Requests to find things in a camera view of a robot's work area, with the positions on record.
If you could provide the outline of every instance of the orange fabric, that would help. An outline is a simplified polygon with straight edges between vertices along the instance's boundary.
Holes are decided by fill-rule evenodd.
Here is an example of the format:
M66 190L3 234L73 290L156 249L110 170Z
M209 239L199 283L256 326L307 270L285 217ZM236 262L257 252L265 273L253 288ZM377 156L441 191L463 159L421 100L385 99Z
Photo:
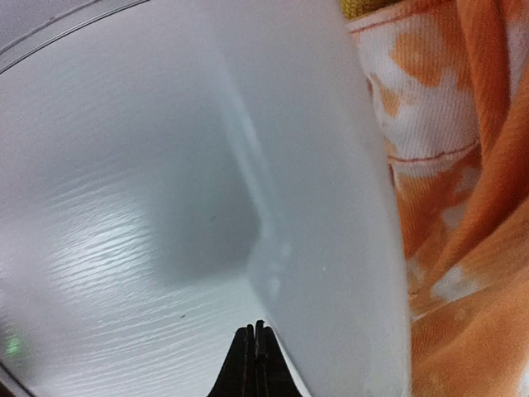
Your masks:
M529 0L404 0L346 26L401 218L413 395L527 397Z

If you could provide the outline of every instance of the yellow object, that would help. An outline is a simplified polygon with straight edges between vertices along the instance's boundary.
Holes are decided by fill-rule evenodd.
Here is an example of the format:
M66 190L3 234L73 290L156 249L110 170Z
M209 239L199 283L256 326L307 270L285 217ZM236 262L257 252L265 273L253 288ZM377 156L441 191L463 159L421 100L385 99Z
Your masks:
M399 0L340 0L341 10L346 19L361 17Z

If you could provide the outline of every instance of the green light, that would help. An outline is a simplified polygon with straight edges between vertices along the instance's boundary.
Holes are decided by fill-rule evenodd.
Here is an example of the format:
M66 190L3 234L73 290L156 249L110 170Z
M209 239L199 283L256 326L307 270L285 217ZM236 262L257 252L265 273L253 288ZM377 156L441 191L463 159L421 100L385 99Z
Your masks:
M18 356L22 352L22 340L17 336L10 336L5 341L6 356Z

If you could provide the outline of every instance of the tie-dye cloth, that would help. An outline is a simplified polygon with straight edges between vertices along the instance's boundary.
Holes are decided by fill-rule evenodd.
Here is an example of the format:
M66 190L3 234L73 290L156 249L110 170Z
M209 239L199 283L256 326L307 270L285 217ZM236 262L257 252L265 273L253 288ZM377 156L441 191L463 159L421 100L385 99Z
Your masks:
M529 0L391 2L341 5L400 212L413 396L527 397Z

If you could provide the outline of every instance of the black object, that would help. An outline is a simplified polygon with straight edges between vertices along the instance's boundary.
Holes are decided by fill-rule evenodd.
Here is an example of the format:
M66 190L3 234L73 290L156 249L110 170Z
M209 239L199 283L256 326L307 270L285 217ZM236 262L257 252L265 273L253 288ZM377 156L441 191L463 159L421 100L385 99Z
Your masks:
M236 331L221 372L207 397L302 397L274 331L259 320Z

